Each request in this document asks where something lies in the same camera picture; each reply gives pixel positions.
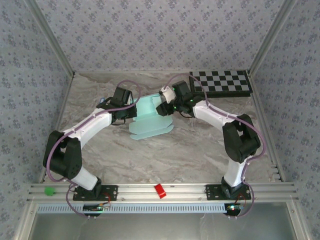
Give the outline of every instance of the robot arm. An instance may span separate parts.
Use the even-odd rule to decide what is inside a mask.
[[[68,135],[55,149],[50,161],[50,170],[78,184],[83,189],[92,191],[93,196],[99,195],[101,180],[82,166],[81,150],[94,135],[116,120],[136,117],[136,106],[125,110],[106,111],[128,106],[132,102],[132,92],[117,87],[113,97],[97,105],[96,109],[77,125],[63,132],[53,131],[48,138],[43,166],[47,166],[50,151],[55,143],[64,135]]]
[[[223,133],[225,151],[230,160],[221,181],[221,188],[227,198],[234,196],[243,185],[241,177],[247,159],[256,153],[261,143],[256,132],[230,117],[241,119],[253,126],[251,118],[246,114],[237,116],[228,113],[210,103],[209,107],[202,97],[193,96],[185,81],[177,82],[172,89],[161,89],[163,103],[157,107],[158,113],[166,116],[176,111],[183,112],[209,123]]]

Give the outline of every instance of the wall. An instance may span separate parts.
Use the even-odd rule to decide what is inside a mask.
[[[0,239],[11,240],[69,79],[23,0],[0,9]]]
[[[320,239],[320,2],[298,0],[254,76],[286,179]]]
[[[76,71],[248,69],[283,0],[38,0]]]

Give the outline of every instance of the marble surface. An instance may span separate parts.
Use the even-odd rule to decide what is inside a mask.
[[[60,130],[88,116],[102,97],[113,95],[117,83],[122,80],[139,83],[145,96],[157,93],[174,74],[76,74]],[[180,80],[188,80],[188,77],[177,77],[174,82]],[[138,95],[133,84],[124,83],[123,87],[130,89],[134,96]],[[248,114],[259,128],[250,97],[212,98],[210,102],[230,113]],[[229,161],[222,133],[202,120],[183,118],[178,113],[172,117],[174,128],[170,133],[141,140],[130,138],[128,124],[101,130],[83,147],[83,165],[103,183],[220,182]],[[271,164],[267,155],[252,163],[246,174],[247,181],[268,182]]]

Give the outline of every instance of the green object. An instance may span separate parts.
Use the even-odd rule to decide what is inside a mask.
[[[56,189],[54,187],[46,186],[44,188],[44,194],[47,196],[53,196],[55,192],[56,192]]]

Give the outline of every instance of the light blue plastic object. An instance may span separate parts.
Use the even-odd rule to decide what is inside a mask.
[[[136,104],[137,117],[129,124],[130,137],[134,140],[145,139],[160,134],[169,133],[174,126],[171,125],[171,116],[160,116],[156,107],[161,104],[159,93],[143,96]]]

